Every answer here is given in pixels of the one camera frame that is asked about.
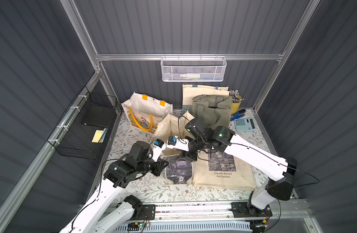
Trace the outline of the yellow pen holder cup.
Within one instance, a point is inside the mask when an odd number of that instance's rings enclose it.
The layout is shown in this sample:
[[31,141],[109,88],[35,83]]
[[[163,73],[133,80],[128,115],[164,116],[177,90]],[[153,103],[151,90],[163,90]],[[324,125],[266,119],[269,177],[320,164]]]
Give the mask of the yellow pen holder cup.
[[232,99],[231,113],[234,114],[238,111],[243,101],[243,98],[239,95],[239,90],[230,90],[229,96]]

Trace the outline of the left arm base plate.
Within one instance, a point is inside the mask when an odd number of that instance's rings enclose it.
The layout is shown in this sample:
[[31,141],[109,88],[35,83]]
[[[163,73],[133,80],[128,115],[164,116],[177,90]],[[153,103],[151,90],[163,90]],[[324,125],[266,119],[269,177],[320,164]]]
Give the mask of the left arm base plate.
[[142,222],[144,220],[154,220],[156,214],[156,205],[144,204],[141,209],[141,213],[136,215],[134,221]]

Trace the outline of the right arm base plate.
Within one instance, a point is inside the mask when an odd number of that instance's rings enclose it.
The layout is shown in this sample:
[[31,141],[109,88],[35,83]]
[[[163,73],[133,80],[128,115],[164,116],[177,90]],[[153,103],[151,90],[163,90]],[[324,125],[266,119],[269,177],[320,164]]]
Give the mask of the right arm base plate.
[[231,212],[235,218],[238,217],[265,217],[273,216],[271,209],[267,206],[264,209],[258,209],[249,202],[233,202],[231,203]]

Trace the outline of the cream canvas bag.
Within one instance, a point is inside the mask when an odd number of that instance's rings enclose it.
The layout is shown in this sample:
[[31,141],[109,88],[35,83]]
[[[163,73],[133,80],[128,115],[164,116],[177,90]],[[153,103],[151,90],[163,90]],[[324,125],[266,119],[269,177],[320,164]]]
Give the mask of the cream canvas bag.
[[191,162],[178,160],[182,152],[188,151],[189,141],[192,138],[185,129],[187,123],[194,117],[185,112],[183,116],[167,115],[159,124],[152,136],[152,141],[162,140],[166,148],[161,153],[161,158],[167,160],[169,165],[165,168],[165,177],[171,184],[191,184],[193,182],[193,165]]

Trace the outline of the blue stapler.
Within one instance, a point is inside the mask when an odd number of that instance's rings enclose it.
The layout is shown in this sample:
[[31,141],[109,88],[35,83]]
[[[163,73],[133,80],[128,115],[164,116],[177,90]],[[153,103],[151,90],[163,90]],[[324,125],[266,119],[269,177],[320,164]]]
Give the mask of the blue stapler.
[[242,118],[245,116],[245,113],[246,113],[246,110],[245,109],[241,109],[239,111],[237,111],[236,113],[234,113],[232,116],[231,116],[231,119],[230,121],[234,121],[236,119],[239,119],[239,118]]

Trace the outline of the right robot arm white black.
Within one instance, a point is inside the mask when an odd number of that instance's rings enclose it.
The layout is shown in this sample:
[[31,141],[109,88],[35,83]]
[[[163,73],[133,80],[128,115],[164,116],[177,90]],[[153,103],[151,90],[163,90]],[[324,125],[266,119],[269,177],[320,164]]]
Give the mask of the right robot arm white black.
[[178,157],[180,160],[195,162],[198,153],[208,149],[243,160],[268,176],[268,180],[252,192],[248,209],[263,210],[274,200],[290,200],[297,171],[296,159],[270,154],[247,142],[231,129],[218,126],[213,130],[201,119],[190,120],[185,130],[193,136],[192,139],[180,139],[178,136],[168,139],[169,148],[181,151]]

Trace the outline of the cream tote bag black lettering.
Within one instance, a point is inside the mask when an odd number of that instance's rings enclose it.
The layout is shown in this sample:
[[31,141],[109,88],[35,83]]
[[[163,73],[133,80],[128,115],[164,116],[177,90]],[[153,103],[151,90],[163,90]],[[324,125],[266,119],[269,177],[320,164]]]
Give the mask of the cream tote bag black lettering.
[[228,87],[183,84],[182,105],[192,105],[192,99],[196,96],[203,96],[203,95],[228,96],[229,93],[230,91]]

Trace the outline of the white bottle in basket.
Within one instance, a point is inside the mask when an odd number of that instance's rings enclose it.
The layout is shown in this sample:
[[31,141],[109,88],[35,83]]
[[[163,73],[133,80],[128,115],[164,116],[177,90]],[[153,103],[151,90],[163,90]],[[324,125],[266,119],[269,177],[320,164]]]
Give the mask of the white bottle in basket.
[[180,77],[183,79],[200,79],[201,74],[200,73],[186,73],[186,74],[181,74]]

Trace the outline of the cream canvas bag painting print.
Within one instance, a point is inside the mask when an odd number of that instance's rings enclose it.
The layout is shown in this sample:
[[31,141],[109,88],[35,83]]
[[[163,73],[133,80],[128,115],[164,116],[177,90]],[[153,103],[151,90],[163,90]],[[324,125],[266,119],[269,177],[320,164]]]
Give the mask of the cream canvas bag painting print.
[[218,151],[201,151],[198,156],[198,160],[192,163],[194,186],[245,191],[256,189],[251,166],[243,160]]

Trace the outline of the yellow sticky note pad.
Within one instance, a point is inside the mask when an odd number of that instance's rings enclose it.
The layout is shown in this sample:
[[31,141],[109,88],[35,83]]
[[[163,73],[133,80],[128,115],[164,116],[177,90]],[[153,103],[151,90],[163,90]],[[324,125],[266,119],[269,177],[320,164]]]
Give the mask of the yellow sticky note pad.
[[92,143],[98,143],[103,136],[103,132],[103,130],[96,130],[92,139]]

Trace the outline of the olive green tote bag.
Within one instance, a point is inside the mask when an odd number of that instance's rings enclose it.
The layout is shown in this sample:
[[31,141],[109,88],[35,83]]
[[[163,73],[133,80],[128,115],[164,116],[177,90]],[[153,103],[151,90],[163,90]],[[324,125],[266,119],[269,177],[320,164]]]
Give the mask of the olive green tote bag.
[[192,99],[192,112],[195,118],[215,129],[229,127],[232,100],[229,96],[200,95]]

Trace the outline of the black notebook in basket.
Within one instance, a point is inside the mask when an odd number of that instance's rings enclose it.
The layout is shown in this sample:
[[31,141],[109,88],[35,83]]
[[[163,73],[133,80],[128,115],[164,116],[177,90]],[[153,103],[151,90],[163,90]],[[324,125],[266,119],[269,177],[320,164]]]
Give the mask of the black notebook in basket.
[[81,120],[81,124],[96,127],[107,127],[114,115],[114,109],[91,105]]

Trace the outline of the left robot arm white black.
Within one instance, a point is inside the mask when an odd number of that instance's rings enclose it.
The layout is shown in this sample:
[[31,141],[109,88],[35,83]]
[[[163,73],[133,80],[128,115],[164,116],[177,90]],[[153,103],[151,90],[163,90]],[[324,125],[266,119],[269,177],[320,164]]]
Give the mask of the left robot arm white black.
[[165,149],[166,143],[160,139],[152,144],[143,141],[134,143],[128,154],[112,161],[90,199],[61,232],[111,233],[130,219],[146,217],[142,210],[143,203],[133,195],[126,197],[107,216],[103,214],[128,184],[138,179],[138,174],[160,176],[169,164],[160,158]]

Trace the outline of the light blue calculator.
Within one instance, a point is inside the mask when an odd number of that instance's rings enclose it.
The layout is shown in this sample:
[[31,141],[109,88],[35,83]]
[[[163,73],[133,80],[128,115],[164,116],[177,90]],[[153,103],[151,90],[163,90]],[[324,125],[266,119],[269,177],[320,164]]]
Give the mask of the light blue calculator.
[[253,117],[242,117],[235,119],[234,124],[237,132],[251,132],[256,130],[256,125]]

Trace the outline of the small green circuit board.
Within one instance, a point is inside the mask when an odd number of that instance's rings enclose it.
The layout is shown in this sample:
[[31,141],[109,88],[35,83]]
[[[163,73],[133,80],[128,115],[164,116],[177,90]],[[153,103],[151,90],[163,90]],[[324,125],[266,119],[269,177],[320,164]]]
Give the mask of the small green circuit board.
[[128,232],[133,232],[133,231],[143,231],[145,228],[145,223],[142,222],[134,222],[134,223],[129,223],[127,225],[127,231]]

